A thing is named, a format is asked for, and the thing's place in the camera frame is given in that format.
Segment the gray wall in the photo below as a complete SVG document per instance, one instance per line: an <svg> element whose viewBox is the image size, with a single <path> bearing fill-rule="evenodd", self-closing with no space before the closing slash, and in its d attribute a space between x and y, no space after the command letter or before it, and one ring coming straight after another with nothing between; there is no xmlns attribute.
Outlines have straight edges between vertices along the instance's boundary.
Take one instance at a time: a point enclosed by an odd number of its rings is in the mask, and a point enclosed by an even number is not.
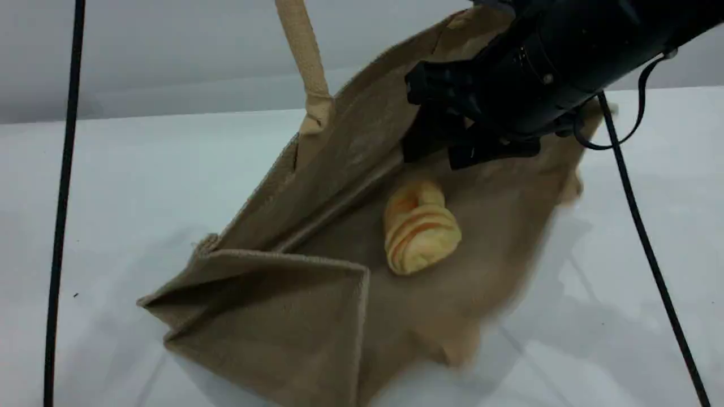
<svg viewBox="0 0 724 407"><path fill-rule="evenodd" d="M308 0L333 91L466 0ZM62 119L73 0L0 4L0 122ZM272 0L88 0L81 117L294 109L303 91ZM651 86L724 85L724 28ZM613 88L634 88L635 73Z"/></svg>

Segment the pastry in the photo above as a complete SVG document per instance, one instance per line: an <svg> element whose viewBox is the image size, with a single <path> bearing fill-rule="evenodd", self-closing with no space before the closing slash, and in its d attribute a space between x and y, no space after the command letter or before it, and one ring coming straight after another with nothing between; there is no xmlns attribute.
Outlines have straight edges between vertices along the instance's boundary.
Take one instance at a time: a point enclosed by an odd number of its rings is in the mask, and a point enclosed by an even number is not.
<svg viewBox="0 0 724 407"><path fill-rule="evenodd" d="M384 210L384 231L387 263L400 275L448 257L462 238L442 190L430 181L410 182L392 194Z"/></svg>

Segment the folded bag flap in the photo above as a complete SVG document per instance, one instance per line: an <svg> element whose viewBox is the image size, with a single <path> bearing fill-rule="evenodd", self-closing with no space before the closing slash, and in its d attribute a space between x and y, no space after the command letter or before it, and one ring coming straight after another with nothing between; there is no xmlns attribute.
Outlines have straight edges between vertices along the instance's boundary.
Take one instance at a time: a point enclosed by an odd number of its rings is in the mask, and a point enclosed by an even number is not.
<svg viewBox="0 0 724 407"><path fill-rule="evenodd" d="M368 285L346 261L201 248L139 304L171 326L169 349L238 385L282 405L353 406Z"/></svg>

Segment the burlap tote bag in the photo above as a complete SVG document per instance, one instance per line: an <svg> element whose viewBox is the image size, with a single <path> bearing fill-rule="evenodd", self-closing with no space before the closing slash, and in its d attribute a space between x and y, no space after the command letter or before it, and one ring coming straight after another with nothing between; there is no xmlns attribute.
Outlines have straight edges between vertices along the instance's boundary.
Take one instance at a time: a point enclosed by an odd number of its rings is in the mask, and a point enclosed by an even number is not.
<svg viewBox="0 0 724 407"><path fill-rule="evenodd" d="M168 349L276 403L364 406L413 362L455 364L477 349L481 321L527 280L582 148L550 135L531 159L456 172L444 154L402 164L418 110L404 75L423 59L472 57L509 15L474 7L445 18L331 97L302 0L277 9L308 95L302 127L227 229L139 304L170 327ZM584 135L597 109L588 106ZM400 277L387 266L382 213L421 172L442 186L463 238Z"/></svg>

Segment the white table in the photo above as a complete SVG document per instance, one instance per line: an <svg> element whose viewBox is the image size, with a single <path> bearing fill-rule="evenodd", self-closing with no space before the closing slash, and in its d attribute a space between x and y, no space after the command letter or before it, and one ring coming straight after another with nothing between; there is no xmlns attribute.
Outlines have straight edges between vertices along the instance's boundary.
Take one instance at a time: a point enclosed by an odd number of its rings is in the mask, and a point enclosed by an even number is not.
<svg viewBox="0 0 724 407"><path fill-rule="evenodd" d="M636 93L612 92L620 133ZM626 144L633 186L714 405L724 403L724 88L649 92ZM218 232L301 111L78 123L60 297L56 405L264 406L166 352L136 298ZM0 126L0 406L39 406L62 123ZM607 142L600 130L595 138ZM694 406L613 155L556 216L522 301L483 328L474 366L423 364L375 406Z"/></svg>

